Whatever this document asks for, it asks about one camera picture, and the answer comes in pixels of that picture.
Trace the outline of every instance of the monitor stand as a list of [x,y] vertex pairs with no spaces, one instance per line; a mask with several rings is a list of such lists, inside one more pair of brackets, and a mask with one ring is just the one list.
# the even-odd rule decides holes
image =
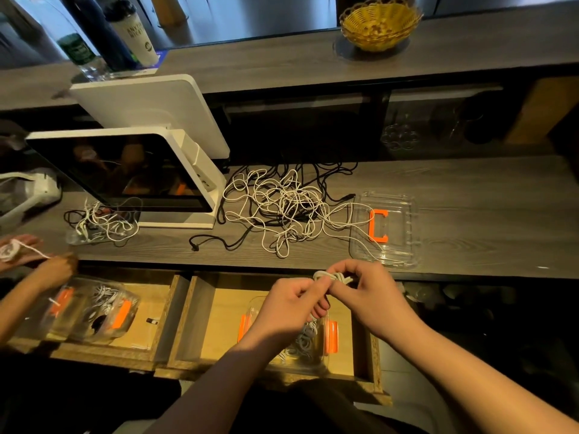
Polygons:
[[215,206],[208,213],[188,212],[141,212],[139,227],[165,227],[165,228],[213,228],[217,217],[217,209],[221,201],[219,190],[209,192]]

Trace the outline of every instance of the green bottle label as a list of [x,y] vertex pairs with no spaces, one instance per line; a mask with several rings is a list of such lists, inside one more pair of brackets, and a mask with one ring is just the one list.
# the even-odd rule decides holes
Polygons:
[[66,35],[56,41],[56,43],[76,65],[88,64],[96,58],[96,55],[78,33]]

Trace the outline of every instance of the forearm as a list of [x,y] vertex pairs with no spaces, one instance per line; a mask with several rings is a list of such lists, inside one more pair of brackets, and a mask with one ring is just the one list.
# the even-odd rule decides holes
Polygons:
[[265,343],[244,337],[195,381],[146,434],[228,432],[245,393],[270,360]]
[[578,433],[579,423],[422,322],[394,347],[445,388],[487,434]]
[[24,279],[0,301],[0,347],[14,335],[39,293],[34,283]]

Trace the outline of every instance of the wooden drawer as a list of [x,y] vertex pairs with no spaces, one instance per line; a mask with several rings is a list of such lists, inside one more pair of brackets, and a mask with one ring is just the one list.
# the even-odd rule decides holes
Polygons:
[[[34,352],[72,361],[153,371],[166,364],[187,295],[189,281],[174,271],[86,267],[80,271],[122,282],[141,297],[137,314],[128,332],[110,344],[39,341],[16,332],[9,345],[24,353]],[[157,319],[158,324],[147,322]]]
[[[251,299],[263,296],[280,276],[203,273],[192,278],[167,368],[155,375],[194,380],[237,342],[242,314]],[[338,299],[329,296],[330,319],[338,322],[339,349],[329,357],[324,377],[345,379],[368,393],[382,393],[378,339],[352,316]],[[306,374],[268,371],[267,378],[290,384],[312,379]]]

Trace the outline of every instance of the black cup lid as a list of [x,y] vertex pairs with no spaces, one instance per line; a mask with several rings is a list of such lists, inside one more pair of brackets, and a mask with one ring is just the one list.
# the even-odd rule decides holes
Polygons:
[[108,22],[122,21],[126,17],[133,15],[137,9],[128,0],[117,0],[105,6],[104,13]]

